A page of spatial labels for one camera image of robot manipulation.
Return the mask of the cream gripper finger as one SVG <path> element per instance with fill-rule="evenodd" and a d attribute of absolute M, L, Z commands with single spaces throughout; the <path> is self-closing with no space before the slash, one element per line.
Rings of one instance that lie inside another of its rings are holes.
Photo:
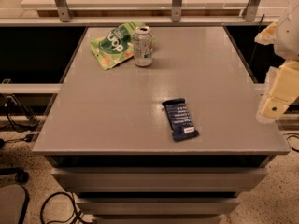
<path fill-rule="evenodd" d="M 260 33 L 258 33 L 254 41 L 261 45 L 270 45 L 275 44 L 277 41 L 276 38 L 276 28 L 278 23 L 276 21 L 269 24 L 266 28 L 264 28 Z"/>
<path fill-rule="evenodd" d="M 299 97 L 299 62 L 286 61 L 279 68 L 270 67 L 264 84 L 260 114 L 278 119 Z"/>

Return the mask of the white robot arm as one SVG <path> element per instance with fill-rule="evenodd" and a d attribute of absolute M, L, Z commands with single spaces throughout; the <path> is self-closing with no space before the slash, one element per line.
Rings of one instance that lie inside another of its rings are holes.
<path fill-rule="evenodd" d="M 273 44 L 275 54 L 285 60 L 279 68 L 270 67 L 265 77 L 256 119 L 268 124 L 279 119 L 299 97 L 299 1 L 291 3 L 254 41 Z"/>

